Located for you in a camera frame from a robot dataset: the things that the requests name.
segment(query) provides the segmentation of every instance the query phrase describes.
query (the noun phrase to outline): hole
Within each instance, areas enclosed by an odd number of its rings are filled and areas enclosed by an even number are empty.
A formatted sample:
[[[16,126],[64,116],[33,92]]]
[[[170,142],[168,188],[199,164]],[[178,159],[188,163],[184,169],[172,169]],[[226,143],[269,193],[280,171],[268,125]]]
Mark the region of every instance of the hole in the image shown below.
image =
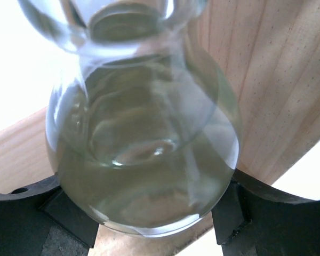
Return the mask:
[[[140,40],[163,30],[160,14],[142,4],[121,4],[104,9],[90,21],[91,39],[95,42]]]
[[[28,188],[17,188],[16,190],[13,190],[11,192],[11,194],[20,194],[20,193],[24,193],[26,191],[28,191]]]

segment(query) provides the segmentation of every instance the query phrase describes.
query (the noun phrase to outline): glass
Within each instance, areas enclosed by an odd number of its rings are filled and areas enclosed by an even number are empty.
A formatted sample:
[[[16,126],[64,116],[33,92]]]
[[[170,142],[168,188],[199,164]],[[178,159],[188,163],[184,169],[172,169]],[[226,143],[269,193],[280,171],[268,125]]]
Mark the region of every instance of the glass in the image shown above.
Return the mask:
[[[70,52],[46,114],[49,159],[89,216],[161,237],[205,216],[241,147],[237,100],[199,46],[206,1],[20,1]]]

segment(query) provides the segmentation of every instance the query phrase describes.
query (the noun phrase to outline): light wood surface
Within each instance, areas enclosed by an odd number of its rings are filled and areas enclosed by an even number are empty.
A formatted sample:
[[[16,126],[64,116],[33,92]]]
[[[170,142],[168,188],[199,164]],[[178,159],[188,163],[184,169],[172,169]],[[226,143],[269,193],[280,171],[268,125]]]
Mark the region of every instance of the light wood surface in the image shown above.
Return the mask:
[[[239,99],[238,167],[271,184],[320,139],[320,0],[213,0],[199,27]],[[44,117],[42,109],[0,133],[0,193],[52,175]],[[174,255],[211,227],[209,215],[159,240],[100,227],[90,255]]]
[[[241,107],[238,168],[272,184],[320,139],[320,0],[214,0],[201,44]]]

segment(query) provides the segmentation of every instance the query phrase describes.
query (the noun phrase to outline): wooden board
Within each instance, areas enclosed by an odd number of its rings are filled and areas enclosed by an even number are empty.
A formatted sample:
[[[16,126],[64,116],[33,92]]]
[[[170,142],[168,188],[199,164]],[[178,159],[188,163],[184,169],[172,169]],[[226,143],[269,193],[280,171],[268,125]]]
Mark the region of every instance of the wooden board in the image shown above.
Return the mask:
[[[272,184],[320,139],[320,0],[214,0],[200,29],[241,107],[238,168]]]
[[[320,0],[213,0],[199,27],[241,106],[238,167],[271,184],[320,139]],[[42,109],[0,133],[0,193],[52,175],[44,118]],[[174,255],[211,227],[209,215],[159,240],[100,227],[90,255]]]

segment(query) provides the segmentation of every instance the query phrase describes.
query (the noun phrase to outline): wood grain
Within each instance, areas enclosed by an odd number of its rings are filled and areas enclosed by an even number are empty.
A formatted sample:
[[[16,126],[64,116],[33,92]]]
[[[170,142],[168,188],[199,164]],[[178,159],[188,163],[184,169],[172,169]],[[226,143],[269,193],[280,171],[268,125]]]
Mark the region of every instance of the wood grain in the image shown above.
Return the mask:
[[[199,28],[241,107],[238,167],[271,184],[320,139],[320,0],[213,0]],[[0,193],[52,175],[44,118],[42,109],[0,132]],[[210,215],[162,239],[100,227],[90,255],[174,255],[210,228]]]
[[[238,168],[272,184],[320,139],[320,0],[210,1],[200,29],[242,111]]]

